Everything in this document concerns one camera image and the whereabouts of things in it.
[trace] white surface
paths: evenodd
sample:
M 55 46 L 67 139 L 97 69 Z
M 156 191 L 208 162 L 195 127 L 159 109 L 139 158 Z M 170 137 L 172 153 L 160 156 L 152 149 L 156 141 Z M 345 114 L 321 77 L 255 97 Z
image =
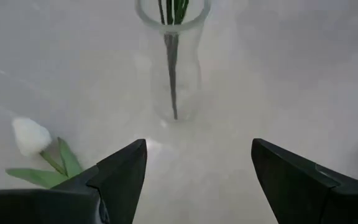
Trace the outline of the white surface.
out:
M 149 103 L 144 28 L 127 0 L 0 0 L 0 188 L 28 116 L 85 167 L 137 138 L 149 147 L 134 223 L 275 223 L 250 158 L 265 138 L 358 178 L 358 1 L 215 1 L 199 49 L 192 123 Z

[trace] white tulip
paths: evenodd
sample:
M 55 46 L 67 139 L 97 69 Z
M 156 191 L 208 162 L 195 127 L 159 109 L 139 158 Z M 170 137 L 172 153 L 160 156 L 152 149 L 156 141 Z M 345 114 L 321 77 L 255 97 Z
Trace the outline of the white tulip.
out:
M 52 142 L 49 131 L 29 118 L 15 118 L 12 126 L 17 147 L 24 156 L 38 154 Z

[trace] tulip leaf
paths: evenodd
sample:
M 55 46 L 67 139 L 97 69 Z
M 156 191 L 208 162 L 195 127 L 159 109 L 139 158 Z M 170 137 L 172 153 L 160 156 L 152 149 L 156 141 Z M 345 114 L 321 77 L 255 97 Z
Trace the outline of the tulip leaf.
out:
M 66 170 L 67 176 L 69 178 L 74 177 L 83 172 L 80 163 L 78 162 L 76 156 L 70 150 L 67 142 L 61 138 L 58 138 L 60 157 L 62 158 L 63 167 Z
M 5 172 L 13 177 L 26 180 L 30 183 L 45 187 L 47 189 L 68 180 L 68 177 L 61 175 L 58 172 L 47 170 L 18 168 L 6 169 Z

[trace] vase rim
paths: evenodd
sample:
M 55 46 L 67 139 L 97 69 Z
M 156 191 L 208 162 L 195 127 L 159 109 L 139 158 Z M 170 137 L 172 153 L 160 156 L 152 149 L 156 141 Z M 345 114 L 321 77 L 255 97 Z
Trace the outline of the vase rim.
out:
M 201 13 L 191 21 L 185 22 L 180 25 L 163 25 L 159 22 L 151 19 L 142 9 L 142 0 L 136 0 L 136 13 L 143 20 L 143 22 L 154 29 L 158 29 L 164 32 L 181 32 L 184 30 L 191 29 L 200 23 L 203 23 L 211 10 L 211 0 L 204 0 L 204 7 Z

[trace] clear glass vase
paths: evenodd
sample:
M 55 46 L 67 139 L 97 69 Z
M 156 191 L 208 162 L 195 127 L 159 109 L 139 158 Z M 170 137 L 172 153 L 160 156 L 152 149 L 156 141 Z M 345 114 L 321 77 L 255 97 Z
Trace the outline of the clear glass vase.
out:
M 137 14 L 147 28 L 152 59 L 153 107 L 166 121 L 189 120 L 194 117 L 201 102 L 197 49 L 211 3 L 209 0 L 136 1 Z M 186 1 L 188 5 L 181 21 L 177 18 L 169 21 L 167 11 L 171 10 L 173 14 L 176 7 L 171 3 L 184 4 Z

